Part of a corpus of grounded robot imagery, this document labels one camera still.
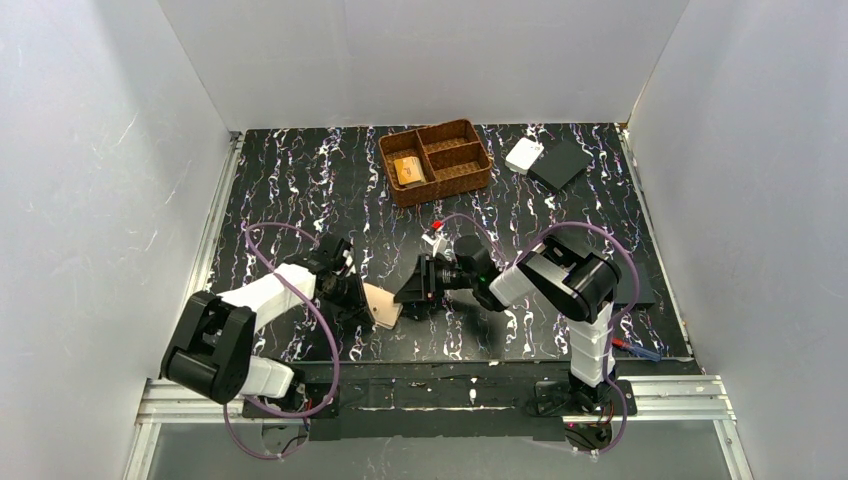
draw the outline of white wall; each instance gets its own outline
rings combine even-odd
[[[120,478],[227,143],[155,1],[0,2],[0,478]]]
[[[160,0],[231,130],[626,121],[688,0]]]
[[[693,0],[631,123],[695,353],[757,478],[844,478],[848,3]]]

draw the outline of gray floor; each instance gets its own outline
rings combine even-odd
[[[259,426],[235,426],[260,451]],[[374,438],[312,442],[284,462],[239,451],[222,424],[166,424],[153,479],[723,479],[711,421],[631,422],[622,443],[593,462],[566,444],[524,438]]]

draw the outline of brown woven basket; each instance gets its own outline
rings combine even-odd
[[[408,207],[483,188],[489,184],[492,160],[468,120],[407,130],[380,138],[383,169],[399,207]],[[398,182],[394,161],[417,157],[424,183],[412,187]]]

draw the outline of blue screwdriver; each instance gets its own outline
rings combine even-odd
[[[624,350],[625,352],[630,352],[633,355],[636,355],[637,357],[647,358],[652,362],[659,362],[660,360],[662,360],[662,355],[660,355],[659,353],[652,352],[647,348],[642,348],[638,345],[633,345],[630,342],[625,342],[624,340],[618,338],[613,338],[612,344],[615,346],[615,348],[619,348],[621,350]]]

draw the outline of black marble surface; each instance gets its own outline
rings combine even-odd
[[[480,125],[480,138],[494,158],[489,187],[400,209],[391,200],[377,141],[405,128],[248,131],[207,287],[223,292],[267,273],[248,254],[242,237],[245,226],[259,221],[349,237],[365,281],[391,292],[426,250],[421,234],[449,213],[473,216],[510,259],[551,223],[585,221],[612,233],[637,262],[646,264],[652,278],[657,303],[625,317],[617,334],[665,356],[689,356],[614,125]],[[577,142],[593,161],[585,174],[551,195],[505,166],[504,157],[523,136],[546,150],[562,141]],[[451,239],[474,232],[461,220],[445,228]],[[303,248],[292,232],[266,230],[255,238],[275,263]],[[586,238],[612,251],[597,235]],[[286,361],[328,360],[327,341],[304,310],[298,307],[260,331],[254,353]],[[331,323],[343,361],[565,359],[570,354],[564,318],[539,294],[492,313],[469,292],[456,292],[439,308],[404,310],[394,330]]]

